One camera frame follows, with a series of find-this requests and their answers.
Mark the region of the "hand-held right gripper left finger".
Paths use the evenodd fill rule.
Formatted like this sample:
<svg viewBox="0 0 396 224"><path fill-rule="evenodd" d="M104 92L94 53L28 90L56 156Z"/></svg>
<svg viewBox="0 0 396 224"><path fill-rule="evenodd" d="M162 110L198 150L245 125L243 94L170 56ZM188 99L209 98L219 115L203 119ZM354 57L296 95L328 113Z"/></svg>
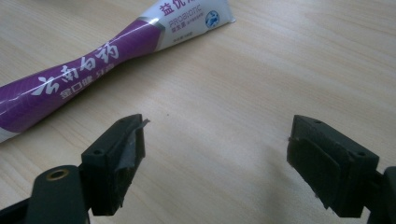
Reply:
<svg viewBox="0 0 396 224"><path fill-rule="evenodd" d="M148 122L141 114L119 119L82 153L89 205L95 216L113 216L122 207L146 156L144 127Z"/></svg>

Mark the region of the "purple and white toothpaste tube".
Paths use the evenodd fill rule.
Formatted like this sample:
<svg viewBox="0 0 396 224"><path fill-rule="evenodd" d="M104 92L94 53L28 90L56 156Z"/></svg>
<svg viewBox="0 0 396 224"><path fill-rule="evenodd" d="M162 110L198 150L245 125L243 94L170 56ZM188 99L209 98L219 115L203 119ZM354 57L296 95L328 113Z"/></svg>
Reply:
<svg viewBox="0 0 396 224"><path fill-rule="evenodd" d="M233 21L227 0L158 0L98 49L0 87L0 143L37 124L118 64Z"/></svg>

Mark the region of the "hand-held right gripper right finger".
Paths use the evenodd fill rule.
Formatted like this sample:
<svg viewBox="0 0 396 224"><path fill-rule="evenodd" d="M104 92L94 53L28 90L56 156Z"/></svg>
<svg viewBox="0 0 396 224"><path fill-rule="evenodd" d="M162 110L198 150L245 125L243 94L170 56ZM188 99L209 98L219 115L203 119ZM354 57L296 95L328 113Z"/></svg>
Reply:
<svg viewBox="0 0 396 224"><path fill-rule="evenodd" d="M287 162L339 217L359 217L379 157L323 121L296 115Z"/></svg>

